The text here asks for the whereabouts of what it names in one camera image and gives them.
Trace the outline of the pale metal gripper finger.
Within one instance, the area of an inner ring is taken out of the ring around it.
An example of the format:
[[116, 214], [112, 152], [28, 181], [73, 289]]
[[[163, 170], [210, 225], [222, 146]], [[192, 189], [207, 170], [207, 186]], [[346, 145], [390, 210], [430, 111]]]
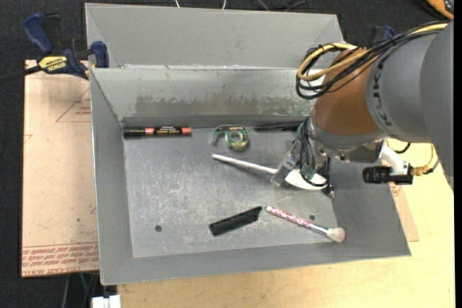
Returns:
[[275, 186], [288, 188], [290, 186], [290, 184], [287, 182], [287, 177], [289, 174], [290, 172], [288, 171], [278, 172], [271, 176], [270, 182]]
[[288, 174], [292, 170], [298, 169], [300, 164], [300, 150], [295, 149], [288, 151], [282, 158], [279, 163], [278, 173], [279, 174]]

